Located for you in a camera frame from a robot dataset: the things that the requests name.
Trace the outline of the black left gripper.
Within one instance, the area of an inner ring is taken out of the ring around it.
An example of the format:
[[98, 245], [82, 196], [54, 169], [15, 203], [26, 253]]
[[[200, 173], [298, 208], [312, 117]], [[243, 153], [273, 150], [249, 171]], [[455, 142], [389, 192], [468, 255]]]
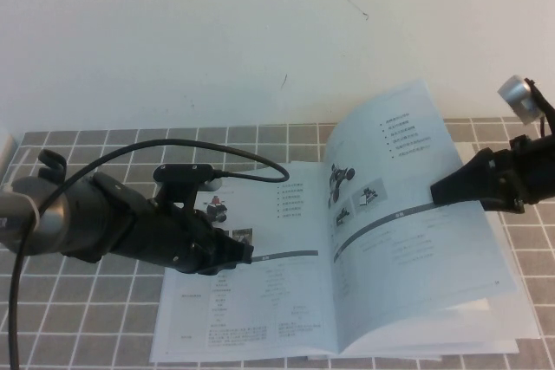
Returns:
[[216, 276], [251, 264], [254, 247], [227, 236], [209, 217], [174, 203], [150, 198], [110, 249], [112, 254], [185, 274]]

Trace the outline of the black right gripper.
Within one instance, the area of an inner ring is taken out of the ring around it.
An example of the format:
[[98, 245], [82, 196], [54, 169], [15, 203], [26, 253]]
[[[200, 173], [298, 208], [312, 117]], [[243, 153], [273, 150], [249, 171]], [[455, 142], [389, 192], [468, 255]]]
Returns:
[[432, 185], [437, 205], [480, 201], [485, 211], [514, 214], [554, 197], [554, 136], [520, 135], [497, 152], [485, 148]]

